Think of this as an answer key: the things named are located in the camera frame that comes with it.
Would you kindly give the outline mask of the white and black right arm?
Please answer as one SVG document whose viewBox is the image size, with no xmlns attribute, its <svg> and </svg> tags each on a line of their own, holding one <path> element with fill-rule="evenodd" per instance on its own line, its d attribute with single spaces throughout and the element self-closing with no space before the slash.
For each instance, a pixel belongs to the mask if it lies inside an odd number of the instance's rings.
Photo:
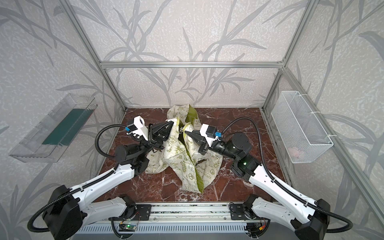
<svg viewBox="0 0 384 240">
<path fill-rule="evenodd" d="M 185 134 L 199 146 L 199 153 L 208 150 L 233 159 L 232 171 L 239 177 L 257 186 L 277 203 L 261 197 L 249 197 L 244 202 L 249 218 L 266 218 L 292 230 L 300 240 L 322 240 L 325 237 L 330 218 L 316 207 L 330 209 L 324 200 L 315 201 L 298 192 L 274 174 L 268 174 L 264 166 L 250 154 L 252 145 L 244 133 L 234 134 L 228 142 L 221 141 L 217 134 L 201 134 L 199 131 L 185 131 Z"/>
</svg>

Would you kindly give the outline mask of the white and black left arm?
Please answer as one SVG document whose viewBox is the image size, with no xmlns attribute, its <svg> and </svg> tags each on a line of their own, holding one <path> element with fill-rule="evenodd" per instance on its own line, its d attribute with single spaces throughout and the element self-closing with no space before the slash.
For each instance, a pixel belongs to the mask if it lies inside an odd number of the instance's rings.
<svg viewBox="0 0 384 240">
<path fill-rule="evenodd" d="M 56 188 L 47 203 L 28 222 L 31 232 L 50 232 L 56 240 L 66 240 L 81 227 L 102 219 L 126 216 L 132 204 L 128 197 L 116 197 L 96 206 L 93 202 L 121 183 L 142 174 L 149 165 L 147 155 L 152 150 L 164 149 L 174 122 L 145 125 L 142 117 L 130 120 L 127 125 L 113 124 L 104 127 L 95 138 L 99 154 L 113 158 L 116 166 L 82 184 Z M 103 152 L 99 146 L 101 135 L 111 128 L 124 128 L 136 143 L 116 147 L 114 155 Z"/>
</svg>

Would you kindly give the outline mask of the white green printed jacket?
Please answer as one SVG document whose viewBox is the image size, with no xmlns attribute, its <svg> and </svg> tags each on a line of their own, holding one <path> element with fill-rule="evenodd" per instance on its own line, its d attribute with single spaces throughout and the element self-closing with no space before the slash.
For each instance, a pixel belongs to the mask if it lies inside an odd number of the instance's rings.
<svg viewBox="0 0 384 240">
<path fill-rule="evenodd" d="M 210 150 L 205 155 L 198 153 L 199 146 L 185 134 L 202 127 L 197 111 L 190 105 L 173 106 L 167 119 L 174 122 L 170 137 L 163 150 L 147 155 L 149 165 L 145 172 L 159 174 L 170 167 L 182 181 L 182 190 L 203 193 L 216 178 L 223 156 Z"/>
</svg>

